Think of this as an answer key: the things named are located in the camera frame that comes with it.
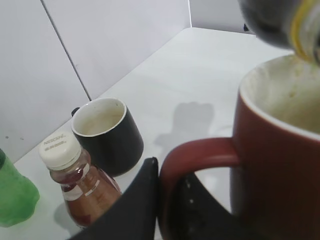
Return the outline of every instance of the white bottle cap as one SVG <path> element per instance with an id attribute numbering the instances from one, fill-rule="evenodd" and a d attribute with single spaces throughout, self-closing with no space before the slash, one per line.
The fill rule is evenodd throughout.
<path id="1" fill-rule="evenodd" d="M 48 136 L 39 147 L 44 164 L 51 170 L 63 170 L 74 164 L 80 154 L 81 146 L 76 137 L 65 131 Z"/>

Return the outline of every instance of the white tabletop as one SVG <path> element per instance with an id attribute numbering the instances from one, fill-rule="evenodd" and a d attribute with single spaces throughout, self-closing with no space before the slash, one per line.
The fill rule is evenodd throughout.
<path id="1" fill-rule="evenodd" d="M 186 141 L 231 136 L 243 76 L 256 65 L 289 53 L 254 35 L 188 28 L 116 83 L 102 97 L 126 102 L 144 140 L 140 162 L 116 178 L 121 189 L 131 183 L 144 158 L 157 157 L 161 166 L 166 154 Z M 70 131 L 70 121 L 61 129 Z M 38 148 L 15 166 L 37 186 L 40 200 L 29 220 L 0 228 L 0 239 L 64 240 L 77 233 L 60 186 L 50 178 Z M 229 210 L 229 169 L 197 175 Z"/>

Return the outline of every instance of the red mug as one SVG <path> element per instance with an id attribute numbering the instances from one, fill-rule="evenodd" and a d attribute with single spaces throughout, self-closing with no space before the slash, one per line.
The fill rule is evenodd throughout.
<path id="1" fill-rule="evenodd" d="M 268 240 L 320 239 L 320 69 L 295 56 L 263 63 L 243 79 L 231 138 L 185 143 L 160 172 L 159 225 L 179 180 L 230 167 L 232 214 Z"/>

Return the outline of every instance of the cup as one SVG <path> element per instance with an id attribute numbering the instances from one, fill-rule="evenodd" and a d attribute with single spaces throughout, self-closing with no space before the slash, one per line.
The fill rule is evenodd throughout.
<path id="1" fill-rule="evenodd" d="M 139 161 L 144 143 L 124 102 L 98 98 L 72 114 L 75 137 L 90 153 L 91 162 L 109 176 L 122 175 Z"/>
<path id="2" fill-rule="evenodd" d="M 166 157 L 160 172 L 164 239 L 173 239 L 168 211 L 179 180 L 230 167 L 232 214 L 244 226 L 269 240 L 319 240 L 319 133 L 320 68 L 284 56 L 253 69 L 239 88 L 233 136 L 188 142 Z"/>

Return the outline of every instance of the bottle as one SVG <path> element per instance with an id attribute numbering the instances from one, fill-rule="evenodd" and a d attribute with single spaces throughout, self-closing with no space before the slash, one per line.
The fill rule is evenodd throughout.
<path id="1" fill-rule="evenodd" d="M 238 0 L 250 30 L 320 65 L 320 0 Z"/>
<path id="2" fill-rule="evenodd" d="M 29 219 L 39 198 L 36 186 L 0 149 L 0 226 L 10 227 Z"/>
<path id="3" fill-rule="evenodd" d="M 91 165 L 90 154 L 72 133 L 53 133 L 40 144 L 39 153 L 79 227 L 91 225 L 121 196 L 117 183 Z"/>

